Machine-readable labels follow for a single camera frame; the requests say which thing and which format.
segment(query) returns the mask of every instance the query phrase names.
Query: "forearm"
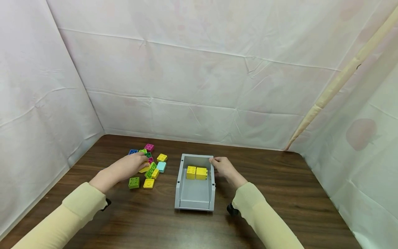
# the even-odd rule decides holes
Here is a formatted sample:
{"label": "forearm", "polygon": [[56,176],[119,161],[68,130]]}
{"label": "forearm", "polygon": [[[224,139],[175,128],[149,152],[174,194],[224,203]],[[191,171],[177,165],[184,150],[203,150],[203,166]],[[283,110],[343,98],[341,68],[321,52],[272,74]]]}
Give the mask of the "forearm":
{"label": "forearm", "polygon": [[237,189],[232,205],[268,249],[303,249],[294,233],[252,183]]}
{"label": "forearm", "polygon": [[60,249],[107,205],[105,195],[87,182],[25,235],[13,249]]}

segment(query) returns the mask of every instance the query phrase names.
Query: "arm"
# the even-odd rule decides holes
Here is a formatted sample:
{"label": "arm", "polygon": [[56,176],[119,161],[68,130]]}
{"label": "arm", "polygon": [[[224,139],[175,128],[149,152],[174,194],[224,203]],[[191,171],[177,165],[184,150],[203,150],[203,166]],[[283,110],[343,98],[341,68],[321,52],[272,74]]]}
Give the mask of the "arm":
{"label": "arm", "polygon": [[62,204],[25,235],[12,249],[60,249],[107,205],[105,193],[147,166],[144,153],[125,156],[69,194]]}
{"label": "arm", "polygon": [[242,217],[253,228],[268,249],[304,249],[300,241],[267,203],[262,193],[252,183],[239,174],[226,157],[216,157],[210,162],[220,176],[236,189],[232,201]]}

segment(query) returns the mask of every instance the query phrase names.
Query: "hand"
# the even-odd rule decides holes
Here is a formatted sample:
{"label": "hand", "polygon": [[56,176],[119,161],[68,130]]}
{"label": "hand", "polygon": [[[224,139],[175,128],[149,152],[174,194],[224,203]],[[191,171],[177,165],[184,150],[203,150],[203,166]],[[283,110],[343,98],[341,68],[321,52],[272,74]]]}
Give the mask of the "hand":
{"label": "hand", "polygon": [[149,166],[148,158],[144,153],[127,155],[101,170],[89,183],[105,194],[116,183],[130,178],[147,166]]}
{"label": "hand", "polygon": [[218,175],[225,177],[235,189],[238,189],[247,183],[247,180],[239,174],[228,158],[215,157],[209,158],[209,161],[216,168]]}
{"label": "hand", "polygon": [[130,178],[147,166],[149,166],[148,158],[143,152],[138,152],[120,158],[104,170],[109,171],[120,182]]}

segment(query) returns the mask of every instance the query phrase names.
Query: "blue brick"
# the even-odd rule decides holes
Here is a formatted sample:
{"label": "blue brick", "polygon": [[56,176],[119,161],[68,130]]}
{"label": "blue brick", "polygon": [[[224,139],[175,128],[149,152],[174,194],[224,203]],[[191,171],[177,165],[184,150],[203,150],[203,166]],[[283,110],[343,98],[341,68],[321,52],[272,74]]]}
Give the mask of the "blue brick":
{"label": "blue brick", "polygon": [[131,149],[130,150],[130,152],[128,153],[128,155],[130,155],[130,154],[134,154],[134,153],[137,153],[138,152],[138,150],[137,149]]}

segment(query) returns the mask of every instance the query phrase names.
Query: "wrist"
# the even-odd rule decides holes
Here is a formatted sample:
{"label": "wrist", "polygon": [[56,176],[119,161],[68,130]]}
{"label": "wrist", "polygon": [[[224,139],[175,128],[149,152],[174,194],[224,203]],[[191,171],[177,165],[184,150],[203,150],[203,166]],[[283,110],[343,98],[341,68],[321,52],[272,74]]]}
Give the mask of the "wrist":
{"label": "wrist", "polygon": [[109,189],[119,182],[115,175],[113,175],[108,169],[109,168],[106,168],[98,172],[98,174],[89,182],[91,186],[98,189],[103,194],[106,194]]}
{"label": "wrist", "polygon": [[227,176],[227,181],[235,188],[238,189],[248,181],[237,171],[234,170]]}

